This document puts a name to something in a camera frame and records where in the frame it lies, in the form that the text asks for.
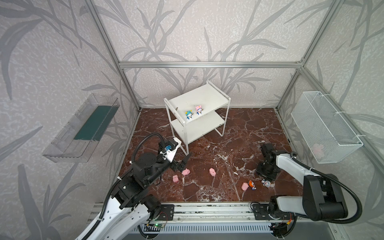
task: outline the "white wire basket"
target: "white wire basket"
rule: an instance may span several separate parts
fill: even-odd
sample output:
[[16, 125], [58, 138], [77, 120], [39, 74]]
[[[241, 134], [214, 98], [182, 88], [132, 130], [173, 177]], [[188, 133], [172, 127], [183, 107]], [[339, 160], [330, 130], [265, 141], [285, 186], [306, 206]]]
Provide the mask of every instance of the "white wire basket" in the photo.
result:
[[303, 92], [291, 115], [318, 163], [339, 162], [363, 145], [319, 91]]

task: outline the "reddish brown marble surface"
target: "reddish brown marble surface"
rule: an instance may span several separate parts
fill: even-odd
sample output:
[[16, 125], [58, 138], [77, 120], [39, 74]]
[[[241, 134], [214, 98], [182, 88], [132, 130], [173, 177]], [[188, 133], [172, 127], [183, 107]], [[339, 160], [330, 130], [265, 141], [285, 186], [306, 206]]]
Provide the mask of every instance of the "reddish brown marble surface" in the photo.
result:
[[[225, 116], [226, 109], [217, 112]], [[130, 165], [133, 149], [149, 133], [159, 132], [165, 138], [172, 137], [168, 115], [165, 109], [143, 109], [137, 123], [130, 147], [120, 175]], [[157, 153], [157, 137], [149, 139], [138, 152]], [[291, 151], [277, 116], [272, 108], [233, 108], [229, 110], [223, 137], [213, 130], [189, 144], [192, 152], [187, 168], [190, 174], [183, 177], [181, 172], [168, 169], [159, 186], [150, 186], [149, 193], [161, 202], [199, 201], [269, 201], [273, 195], [300, 196], [302, 187], [285, 171], [278, 175], [275, 185], [266, 188], [262, 178], [255, 175], [257, 165], [263, 161], [260, 145], [272, 143], [275, 149]], [[175, 160], [184, 157], [180, 150]], [[214, 168], [216, 176], [209, 174]], [[179, 182], [172, 182], [177, 174]], [[241, 189], [243, 182], [252, 180], [256, 190]]]

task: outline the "green mat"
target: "green mat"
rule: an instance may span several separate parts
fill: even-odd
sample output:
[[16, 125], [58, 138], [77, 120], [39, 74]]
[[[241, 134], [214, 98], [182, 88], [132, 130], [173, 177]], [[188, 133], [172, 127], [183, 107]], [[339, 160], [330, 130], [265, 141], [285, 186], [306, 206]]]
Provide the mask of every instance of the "green mat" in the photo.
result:
[[74, 140], [100, 141], [119, 106], [97, 106]]

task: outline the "transparent plastic bin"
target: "transparent plastic bin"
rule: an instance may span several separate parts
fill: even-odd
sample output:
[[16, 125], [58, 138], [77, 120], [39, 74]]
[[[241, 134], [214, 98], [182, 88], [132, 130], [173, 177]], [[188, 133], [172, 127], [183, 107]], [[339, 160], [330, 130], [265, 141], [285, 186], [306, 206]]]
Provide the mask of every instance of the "transparent plastic bin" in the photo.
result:
[[[99, 106], [110, 107], [102, 109], [103, 114], [98, 114], [96, 124], [91, 124], [86, 130], [82, 129]], [[53, 162], [88, 162], [119, 106], [116, 97], [91, 94], [44, 150], [43, 156]]]
[[303, 92], [291, 115], [318, 163], [339, 162], [363, 145], [319, 91]]

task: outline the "leaf-patterned wallpaper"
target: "leaf-patterned wallpaper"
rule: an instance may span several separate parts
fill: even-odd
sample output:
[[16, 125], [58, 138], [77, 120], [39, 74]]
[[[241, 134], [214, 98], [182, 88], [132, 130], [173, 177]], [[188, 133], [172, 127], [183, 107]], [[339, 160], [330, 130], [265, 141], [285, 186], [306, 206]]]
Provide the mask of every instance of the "leaf-patterned wallpaper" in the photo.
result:
[[[120, 61], [299, 61], [331, 4], [330, 0], [94, 2]], [[276, 106], [292, 73], [126, 69], [142, 107], [164, 106], [163, 98], [207, 80], [227, 92], [233, 106]]]
[[[367, 137], [384, 153], [384, 1], [344, 1], [339, 13], [306, 64], [320, 84], [341, 105]], [[339, 163], [317, 164], [290, 113], [303, 91], [314, 91], [300, 77], [280, 110], [301, 159], [335, 174], [358, 194], [363, 214], [344, 225], [351, 240], [382, 239], [384, 176], [361, 149]], [[350, 214], [356, 206], [347, 199]]]
[[[134, 104], [82, 1], [0, 0], [0, 239], [74, 239], [134, 129]], [[45, 147], [90, 93], [121, 106], [87, 163]]]

